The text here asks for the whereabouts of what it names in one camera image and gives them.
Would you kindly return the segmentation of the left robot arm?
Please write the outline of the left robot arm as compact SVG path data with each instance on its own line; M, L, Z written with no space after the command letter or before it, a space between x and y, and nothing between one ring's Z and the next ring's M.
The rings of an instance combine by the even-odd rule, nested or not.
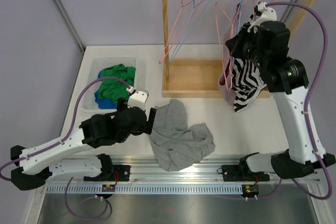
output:
M10 182L20 190L32 190L54 179L81 177L89 182L116 179L109 155L98 154L88 159L75 159L72 155L123 143L130 135L151 134L155 116L155 108L146 114L136 106L122 105L115 112L95 114L81 122L64 141L57 138L33 148L16 145L10 149L16 165Z

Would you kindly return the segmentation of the grey tank top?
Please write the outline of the grey tank top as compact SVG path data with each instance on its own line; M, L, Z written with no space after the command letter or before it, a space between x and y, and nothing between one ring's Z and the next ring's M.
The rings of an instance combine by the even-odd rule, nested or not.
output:
M157 107L149 141L159 166L166 172L177 172L199 163L211 154L216 145L205 123L187 124L184 104L171 99Z

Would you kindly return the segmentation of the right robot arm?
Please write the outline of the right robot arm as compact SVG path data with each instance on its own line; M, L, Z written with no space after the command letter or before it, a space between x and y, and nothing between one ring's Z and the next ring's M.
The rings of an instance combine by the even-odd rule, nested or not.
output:
M226 41L230 54L249 60L259 70L276 102L289 148L279 153L252 153L239 161L238 173L244 180L258 172L275 173L282 179L295 179L335 164L335 156L325 151L312 125L307 125L304 108L308 77L302 62L288 56L290 30L279 21L260 25L243 24L239 33Z

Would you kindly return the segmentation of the blue tank top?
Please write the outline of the blue tank top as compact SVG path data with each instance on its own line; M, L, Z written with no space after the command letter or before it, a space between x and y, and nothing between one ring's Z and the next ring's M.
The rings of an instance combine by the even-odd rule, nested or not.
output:
M99 109L105 109L105 110L109 110L109 109L116 109L117 105L110 99L99 99L99 91L97 90L94 93L94 98L95 98L95 103L98 105Z

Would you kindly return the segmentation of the black white striped tank top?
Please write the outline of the black white striped tank top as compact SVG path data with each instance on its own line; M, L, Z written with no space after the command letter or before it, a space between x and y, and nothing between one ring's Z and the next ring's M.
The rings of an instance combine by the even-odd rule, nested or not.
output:
M233 108L239 113L246 110L267 85L262 81L259 70L249 60L235 58L232 74L232 89L236 94Z

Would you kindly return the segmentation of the green tank top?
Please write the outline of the green tank top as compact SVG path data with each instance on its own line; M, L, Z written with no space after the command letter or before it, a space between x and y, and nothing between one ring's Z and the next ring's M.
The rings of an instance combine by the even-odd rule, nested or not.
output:
M102 77L116 77L127 84L134 86L136 67L125 66L124 64L114 65L112 67L101 70L98 78ZM119 80L108 79L103 80L97 91L99 100L109 99L114 104L117 104L119 98L128 99L129 92L127 86Z

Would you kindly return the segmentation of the pink tank top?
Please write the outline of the pink tank top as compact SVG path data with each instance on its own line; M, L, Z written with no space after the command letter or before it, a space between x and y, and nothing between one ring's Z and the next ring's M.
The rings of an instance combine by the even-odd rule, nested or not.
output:
M219 90L221 91L224 99L230 105L234 104L234 100L236 97L236 92L233 90L232 85L232 58L229 55L229 51L225 46L225 42L232 38L231 29L229 29L222 40L222 67L223 72L218 80Z

